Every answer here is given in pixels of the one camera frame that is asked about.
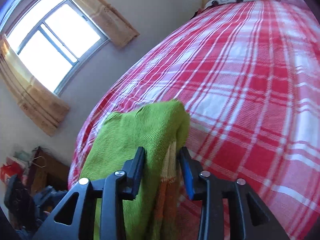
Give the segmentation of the dark wooden nightstand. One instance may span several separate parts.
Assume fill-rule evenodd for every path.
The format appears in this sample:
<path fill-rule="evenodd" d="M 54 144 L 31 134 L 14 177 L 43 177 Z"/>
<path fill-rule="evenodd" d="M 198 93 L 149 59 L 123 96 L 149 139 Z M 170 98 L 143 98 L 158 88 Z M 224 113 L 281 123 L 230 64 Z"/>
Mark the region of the dark wooden nightstand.
<path fill-rule="evenodd" d="M 68 190 L 69 167 L 55 159 L 46 148 L 36 147 L 29 166 L 26 182 L 28 192 L 34 196 L 48 186 L 56 191 Z"/>

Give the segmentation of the green orange striped knit sweater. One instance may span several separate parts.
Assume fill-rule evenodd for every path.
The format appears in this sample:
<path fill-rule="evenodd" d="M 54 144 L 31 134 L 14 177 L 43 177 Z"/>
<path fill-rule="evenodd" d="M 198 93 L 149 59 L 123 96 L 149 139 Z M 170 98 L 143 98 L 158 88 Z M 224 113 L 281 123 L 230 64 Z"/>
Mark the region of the green orange striped knit sweater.
<path fill-rule="evenodd" d="M 177 154 L 185 145 L 189 123 L 189 114 L 177 100 L 107 117 L 80 174 L 91 181 L 111 179 L 97 201 L 95 239 L 101 239 L 116 215 L 127 239 L 176 239 Z M 108 200 L 118 208 L 110 216 L 103 211 Z"/>

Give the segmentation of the side window curtain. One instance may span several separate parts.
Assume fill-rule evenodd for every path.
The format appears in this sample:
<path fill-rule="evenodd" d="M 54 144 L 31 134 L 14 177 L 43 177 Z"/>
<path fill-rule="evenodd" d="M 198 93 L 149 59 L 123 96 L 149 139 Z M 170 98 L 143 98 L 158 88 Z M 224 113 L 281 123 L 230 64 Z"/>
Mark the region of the side window curtain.
<path fill-rule="evenodd" d="M 111 42 L 125 47 L 139 36 L 139 32 L 122 14 L 105 0 L 73 0 L 105 33 Z"/>
<path fill-rule="evenodd" d="M 27 70 L 6 35 L 1 35 L 1 78 L 24 114 L 52 137 L 70 107 Z"/>

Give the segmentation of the side window right curtain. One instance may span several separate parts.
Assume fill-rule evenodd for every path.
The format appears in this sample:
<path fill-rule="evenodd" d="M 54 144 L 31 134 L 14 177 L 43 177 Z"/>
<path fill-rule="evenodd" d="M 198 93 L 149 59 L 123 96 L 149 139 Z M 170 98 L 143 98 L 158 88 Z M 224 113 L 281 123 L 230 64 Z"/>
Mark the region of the side window right curtain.
<path fill-rule="evenodd" d="M 105 33 L 111 42 L 125 47 L 139 36 L 139 32 L 122 14 L 105 0 L 73 0 Z"/>

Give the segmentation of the red white plaid bedsheet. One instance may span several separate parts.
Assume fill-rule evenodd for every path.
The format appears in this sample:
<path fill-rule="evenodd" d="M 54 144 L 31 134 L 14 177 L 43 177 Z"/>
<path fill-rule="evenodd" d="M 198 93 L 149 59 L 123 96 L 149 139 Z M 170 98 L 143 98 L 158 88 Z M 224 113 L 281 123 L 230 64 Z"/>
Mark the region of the red white plaid bedsheet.
<path fill-rule="evenodd" d="M 278 0 L 209 8 L 134 64 L 76 139 L 73 186 L 105 118 L 180 100 L 187 148 L 223 179 L 245 179 L 291 239 L 319 219 L 319 22 Z"/>

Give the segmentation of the side window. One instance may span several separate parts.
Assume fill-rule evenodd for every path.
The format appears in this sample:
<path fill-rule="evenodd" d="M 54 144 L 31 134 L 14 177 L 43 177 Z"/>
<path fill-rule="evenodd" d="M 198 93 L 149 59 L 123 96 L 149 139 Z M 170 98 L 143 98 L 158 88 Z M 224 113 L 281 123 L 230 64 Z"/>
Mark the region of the side window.
<path fill-rule="evenodd" d="M 74 0 L 14 0 L 1 25 L 27 70 L 56 95 L 108 42 Z"/>

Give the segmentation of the side window left curtain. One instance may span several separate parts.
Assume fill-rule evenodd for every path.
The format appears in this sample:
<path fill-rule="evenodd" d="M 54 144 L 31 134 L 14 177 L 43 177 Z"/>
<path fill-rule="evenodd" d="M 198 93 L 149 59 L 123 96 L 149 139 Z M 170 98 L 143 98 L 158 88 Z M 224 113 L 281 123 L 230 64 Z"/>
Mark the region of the side window left curtain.
<path fill-rule="evenodd" d="M 6 35 L 1 35 L 1 78 L 24 114 L 52 137 L 70 107 L 27 70 Z"/>

